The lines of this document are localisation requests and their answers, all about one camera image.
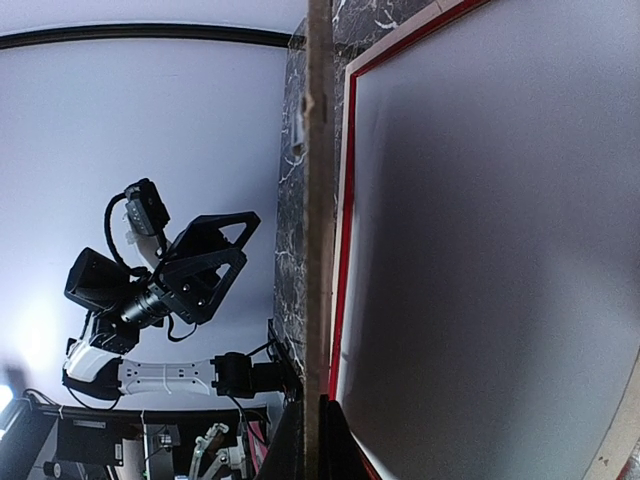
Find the cable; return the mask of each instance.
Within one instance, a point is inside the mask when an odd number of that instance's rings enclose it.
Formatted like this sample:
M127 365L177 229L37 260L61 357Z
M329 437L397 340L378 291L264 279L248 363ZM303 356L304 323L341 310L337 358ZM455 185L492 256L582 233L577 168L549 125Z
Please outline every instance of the cable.
M169 329L167 330L167 339L170 342L173 343L180 343L183 340L186 340L187 338L189 338L191 335L193 335L194 333L196 333L196 330L198 329L198 324L195 323L193 325L193 330L191 330L191 333L188 333L187 335L185 335L184 337L174 337L171 333L173 332L173 328L175 327L175 322L173 321L173 317L171 315L169 315Z
M142 463L145 465L145 469L141 472L142 473L142 478L147 478L147 467L146 467L147 460L149 460L154 455L160 453L162 450L164 450L164 447L158 448L155 452L153 452L149 456L145 457L145 459L142 461Z
M151 457L153 457L154 455L160 453L162 450L164 450L164 447L160 447L159 449L157 449L155 452L153 452L151 455L149 455L148 457L146 457L142 463L147 463L147 460L149 460Z
M58 402L55 402L53 400L51 400L49 397L47 397L44 393L42 393L40 390L36 390L35 388L27 388L25 389L24 392L22 392L23 396L33 396L35 397L36 401L38 400L38 397L40 397L40 399L44 400L44 403L47 403L49 405L53 405L55 407L59 407L60 404Z
M269 425L271 425L271 420L269 420L267 417L262 415L259 411L253 410L253 409L252 410L245 410L245 411L248 412L248 413L253 413L254 415L259 416L264 423L268 423Z
M113 242L113 235L111 233L111 216L113 214L113 207L116 204L124 199L126 199L126 195L124 193L119 193L107 204L107 208L104 212L104 236L107 239L107 246L109 247L109 251L113 256L113 259L116 261L118 265L120 265L129 275L132 277L143 277L149 273L149 271L145 267L135 267L131 268L127 265L120 254L118 253L118 249L116 248L116 244Z
M160 432L164 432L169 430L169 427L164 424L162 427L160 427L160 430L158 430L157 432L151 433L151 434L147 434L147 437L155 437L156 435L158 435Z
M117 23L48 28L0 37L0 50L57 42L77 42L114 38L180 38L203 41L227 41L249 45L287 48L290 34L220 25L176 23Z
M160 244L160 257L162 258L167 254L167 236L164 233L164 230L160 230L160 233L156 235L156 239Z
M253 357L256 353L260 353L262 350L269 348L271 345L273 345L274 343L276 343L275 340L269 340L267 343L265 343L264 345L262 345L261 347L256 348L254 351L252 351L251 353L247 353L247 357Z
M262 440L262 438L260 438L261 436L258 436L258 434L256 434L255 430L249 424L249 420L247 419L247 414L246 414L246 411L245 411L244 407L242 405L240 405L240 403L234 397L232 397L231 395L227 395L227 397L229 397L231 399L231 401L233 403L235 403L237 405L237 407L240 409L240 415L242 415L242 418L244 419L244 424L247 426L247 429L253 434L253 436L258 441L258 443L260 443L261 445L263 445L265 447L268 447L269 445L267 445L265 443L265 441Z
M82 333L80 334L80 338L84 338L84 334L87 333L87 328L89 328L89 321L91 320L91 315L93 315L93 312L91 310L87 310L87 314L84 316L84 327L82 327Z
M80 405L82 405L84 408L88 409L88 410L93 410L94 412L110 412L111 410L113 410L114 408L116 408L116 406L118 405L118 402L120 401L120 398L118 398L115 402L113 402L113 405L111 405L109 408L94 408L94 407L90 407L89 405L87 405L86 403L84 403L82 400L80 400L75 393L73 393L73 390L71 390L69 387L67 387L67 390L69 390L69 393L71 394L71 396L75 399L76 402L78 402Z

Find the wire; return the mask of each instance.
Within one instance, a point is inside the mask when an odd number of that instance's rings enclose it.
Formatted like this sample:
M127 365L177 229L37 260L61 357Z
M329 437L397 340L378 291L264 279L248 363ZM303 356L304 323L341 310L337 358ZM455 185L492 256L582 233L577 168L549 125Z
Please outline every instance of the wire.
M87 405L86 403L84 403L82 400L80 400L75 393L73 393L73 390L71 390L69 387L67 387L67 390L69 390L69 393L71 394L71 396L75 399L76 402L78 402L80 405L82 405L84 408L88 409L88 410L93 410L94 412L110 412L111 410L113 410L114 408L116 408L116 406L118 405L118 402L120 402L120 398L118 398L115 402L113 402L113 405L111 405L109 408L95 408L95 407L90 407L89 405Z
M251 353L247 353L247 357L253 357L256 353L260 353L262 350L269 348L271 345L273 345L274 343L276 343L275 340L269 340L267 343L265 343L264 345L256 348L254 351L252 351Z
M198 324L195 323L193 325L193 330L191 330L190 333L188 333L187 335L185 335L184 337L174 337L172 335L173 333L173 328L176 326L175 322L173 321L173 317L171 315L169 315L169 329L167 330L167 339L170 342L173 343L180 343L183 340L186 340L187 338L189 338L191 335L193 335L194 333L196 333L196 330L198 329Z
M162 450L164 450L164 447L160 447L158 448L155 452L153 452L152 454L150 454L149 456L145 457L145 459L142 461L142 463L144 465L147 464L147 460L149 460L151 457L153 457L154 455L160 453ZM147 478L147 468L145 466L145 469L141 472L142 473L142 478Z
M53 400L51 400L49 397L47 397L44 393L42 393L40 390L36 390L35 388L27 388L24 392L22 392L23 396L33 396L36 401L38 400L44 400L44 403L47 403L49 405L53 405L56 407L59 407L60 404L58 402L55 402Z
M262 415L259 411L257 410L246 410L248 413L253 413L254 415L259 416L262 421L264 423L268 423L269 425L271 425L271 420L269 420L267 417L265 417L264 415Z
M160 432L164 432L169 430L169 427L164 424L162 427L160 427L160 430L158 430L157 432L153 432L151 434L147 434L148 437L155 437L156 435L158 435Z
M80 334L80 338L84 338L84 334L87 333L87 328L89 328L89 321L91 320L91 315L93 315L93 312L91 310L87 310L87 314L84 316L84 327L82 327L82 333Z
M236 406L240 409L240 414L242 415L242 418L244 419L244 423L247 426L247 429L253 434L253 436L258 441L258 443L260 443L261 445L263 445L265 447L268 447L269 445L267 445L265 443L265 441L262 440L261 436L258 436L258 434L255 432L255 430L249 424L249 420L247 419L247 414L246 414L246 411L245 411L244 407L242 405L240 405L240 403L234 397L232 397L231 395L227 395L227 397L229 397L231 399L231 401L233 403L235 403Z
M164 447L160 447L159 449L157 449L155 452L153 452L151 455L147 456L142 463L147 463L147 460L149 460L151 457L153 457L154 455L157 455L158 453L160 453L162 450L164 450Z
M167 254L167 236L164 234L164 230L160 230L160 233L156 235L156 239L160 244L160 258Z
M126 198L127 197L124 193L119 193L111 200L109 200L107 208L104 212L104 236L107 239L107 246L109 247L109 251L111 252L111 255L113 256L113 259L116 261L116 263L120 265L132 277L143 277L147 275L149 271L145 267L131 268L129 265L127 265L118 253L118 249L116 248L116 244L113 241L113 235L111 233L111 216L113 214L113 207L115 207L118 202Z

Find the wooden plank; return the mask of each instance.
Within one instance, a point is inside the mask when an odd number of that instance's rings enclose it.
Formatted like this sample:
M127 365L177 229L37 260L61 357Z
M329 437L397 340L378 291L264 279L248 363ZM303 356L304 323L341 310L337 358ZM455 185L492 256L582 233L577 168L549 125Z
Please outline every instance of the wooden plank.
M331 2L309 0L305 128L305 246L307 349L305 356L305 479L318 478L319 401L329 384L333 276L334 144Z

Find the black marble surface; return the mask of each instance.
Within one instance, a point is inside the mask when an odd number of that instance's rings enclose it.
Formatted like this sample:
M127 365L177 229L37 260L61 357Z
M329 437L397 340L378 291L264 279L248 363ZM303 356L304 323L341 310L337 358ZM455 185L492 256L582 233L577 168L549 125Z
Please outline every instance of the black marble surface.
M337 204L345 68L362 51L393 31L432 0L334 0L335 162ZM304 251L304 148L301 147L301 102L305 91L306 55L303 21L287 57L282 114L278 227L276 233L275 328L289 345L300 373L304 371L306 258Z

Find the red frame border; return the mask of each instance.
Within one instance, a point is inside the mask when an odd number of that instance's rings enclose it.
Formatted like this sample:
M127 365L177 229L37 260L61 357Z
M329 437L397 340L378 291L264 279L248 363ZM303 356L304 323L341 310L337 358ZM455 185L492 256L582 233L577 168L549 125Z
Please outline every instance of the red frame border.
M353 207L355 200L355 126L356 126L356 90L358 77L380 66L400 52L411 47L426 36L436 32L454 20L490 2L491 0L463 0L451 9L442 12L437 17L427 21L413 32L400 38L389 45L365 64L359 66L348 74L345 82L349 82L348 110L347 110L347 144L346 144L346 168L344 175L344 195L342 212L342 234L340 238L340 253L338 266L338 283L336 291L335 327L333 334L333 350L329 370L329 398L336 399L338 390L338 376L340 372L340 354L342 345L342 331L344 328L344 313L346 306L347 284L349 280L349 260L351 254L351 227L353 223Z

